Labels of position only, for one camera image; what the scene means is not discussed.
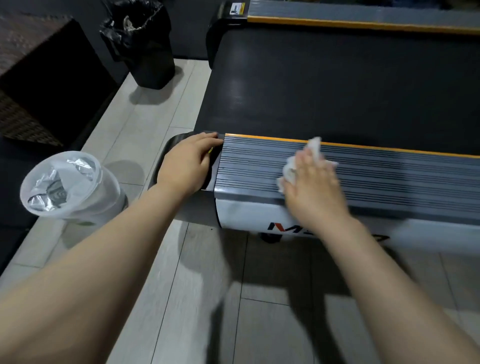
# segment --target white side panel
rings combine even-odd
[[[216,200],[222,228],[311,236],[284,206]],[[480,226],[419,219],[359,217],[377,238],[396,246],[480,254]]]

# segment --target orange trim edge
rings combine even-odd
[[[236,137],[239,137],[239,138],[249,138],[249,139],[276,140],[276,141],[280,141],[280,142],[294,142],[294,143],[306,143],[307,142],[307,140],[274,138],[274,137],[271,137],[271,136],[258,136],[258,135],[244,135],[244,134],[226,133],[225,136],[236,136]],[[349,147],[349,148],[374,149],[374,150],[388,150],[388,151],[391,151],[391,152],[429,154],[429,155],[433,155],[433,156],[444,156],[444,157],[462,157],[462,158],[480,159],[480,156],[475,156],[475,155],[472,155],[472,154],[430,152],[430,151],[427,151],[427,150],[387,148],[387,147],[384,147],[384,146],[358,146],[356,144],[343,144],[343,143],[330,143],[330,142],[322,142],[322,145],[324,145],[324,146],[344,146],[344,147]]]
[[[447,25],[434,26],[434,25],[418,25],[418,24],[349,22],[344,20],[281,18],[281,17],[274,17],[274,16],[255,16],[255,15],[249,15],[247,17],[247,22],[264,23],[264,24],[323,26],[323,27],[330,27],[330,28],[372,29],[372,30],[391,30],[391,31],[403,31],[403,32],[480,35],[480,28],[469,28],[469,27],[462,27],[462,26],[447,26]]]

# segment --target person's right arm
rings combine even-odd
[[[287,207],[340,268],[384,363],[480,363],[480,350],[381,248],[349,211],[333,167],[296,155]]]

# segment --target treadmill wheel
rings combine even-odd
[[[269,243],[269,244],[275,244],[282,239],[282,235],[280,234],[267,234],[266,232],[261,232],[260,233],[260,239],[262,239],[264,242]]]

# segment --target trash can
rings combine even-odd
[[[115,61],[124,61],[141,87],[159,90],[175,74],[168,37],[171,25],[157,0],[121,0],[107,5],[100,35]]]
[[[92,155],[55,154],[37,164],[20,187],[23,206],[32,214],[103,225],[117,216],[127,199],[115,176]]]

